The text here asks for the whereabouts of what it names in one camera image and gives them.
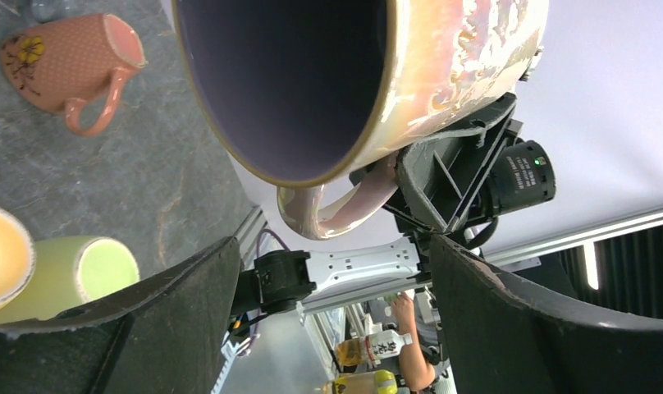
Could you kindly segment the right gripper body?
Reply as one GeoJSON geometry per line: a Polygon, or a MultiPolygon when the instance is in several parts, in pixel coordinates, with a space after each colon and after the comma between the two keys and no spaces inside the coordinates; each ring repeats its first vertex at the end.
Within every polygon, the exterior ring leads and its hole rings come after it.
{"type": "Polygon", "coordinates": [[[440,131],[400,151],[400,188],[383,207],[400,232],[483,245],[496,230],[498,214],[487,193],[487,178],[503,150],[519,142],[522,123],[505,119],[491,128],[478,121],[468,126],[440,131]]]}

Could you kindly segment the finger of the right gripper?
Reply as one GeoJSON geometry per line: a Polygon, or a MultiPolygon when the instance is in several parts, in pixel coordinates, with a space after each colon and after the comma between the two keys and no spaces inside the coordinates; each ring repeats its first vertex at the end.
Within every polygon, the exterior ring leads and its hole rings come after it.
{"type": "Polygon", "coordinates": [[[494,103],[400,150],[396,162],[396,216],[424,231],[452,233],[508,140],[517,96],[494,103]]]}

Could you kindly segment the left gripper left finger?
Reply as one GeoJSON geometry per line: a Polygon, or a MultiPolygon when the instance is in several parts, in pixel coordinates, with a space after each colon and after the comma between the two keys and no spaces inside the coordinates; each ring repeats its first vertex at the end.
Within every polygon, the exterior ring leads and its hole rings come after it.
{"type": "Polygon", "coordinates": [[[208,393],[240,271],[226,237],[48,320],[0,325],[0,393],[208,393]]]}

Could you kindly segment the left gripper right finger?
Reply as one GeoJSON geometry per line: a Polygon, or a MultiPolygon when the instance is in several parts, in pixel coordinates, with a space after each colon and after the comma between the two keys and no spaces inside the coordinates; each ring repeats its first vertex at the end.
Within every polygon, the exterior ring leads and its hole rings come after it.
{"type": "Polygon", "coordinates": [[[445,236],[429,261],[460,393],[663,393],[663,320],[576,300],[445,236]]]}

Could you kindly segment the iridescent pink mug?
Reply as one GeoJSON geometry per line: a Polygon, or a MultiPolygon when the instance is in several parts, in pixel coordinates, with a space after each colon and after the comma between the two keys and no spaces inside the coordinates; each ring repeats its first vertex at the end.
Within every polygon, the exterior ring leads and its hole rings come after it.
{"type": "Polygon", "coordinates": [[[531,68],[546,1],[175,1],[215,136],[277,188],[282,220],[341,236],[396,192],[396,153],[531,68]]]}

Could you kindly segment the salmon flower mug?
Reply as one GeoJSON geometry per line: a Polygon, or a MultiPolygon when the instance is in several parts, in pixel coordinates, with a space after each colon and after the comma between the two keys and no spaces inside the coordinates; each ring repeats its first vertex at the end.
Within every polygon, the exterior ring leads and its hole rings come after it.
{"type": "Polygon", "coordinates": [[[147,63],[135,30],[110,13],[37,25],[0,46],[0,67],[16,91],[85,137],[107,128],[127,81],[147,63]]]}

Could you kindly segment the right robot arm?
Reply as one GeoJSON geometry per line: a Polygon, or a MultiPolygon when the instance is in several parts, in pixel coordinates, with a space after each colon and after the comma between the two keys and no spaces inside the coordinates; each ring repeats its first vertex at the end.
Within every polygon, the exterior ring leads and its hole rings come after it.
{"type": "Polygon", "coordinates": [[[300,301],[335,308],[340,296],[359,295],[380,279],[409,285],[431,280],[428,245],[446,236],[474,250],[491,239],[501,215],[543,204],[556,194],[556,178],[544,148],[521,139],[514,119],[516,96],[504,94],[465,119],[423,138],[379,164],[351,174],[356,186],[387,174],[392,213],[401,238],[338,252],[260,254],[241,273],[231,315],[254,309],[270,316],[300,301]]]}

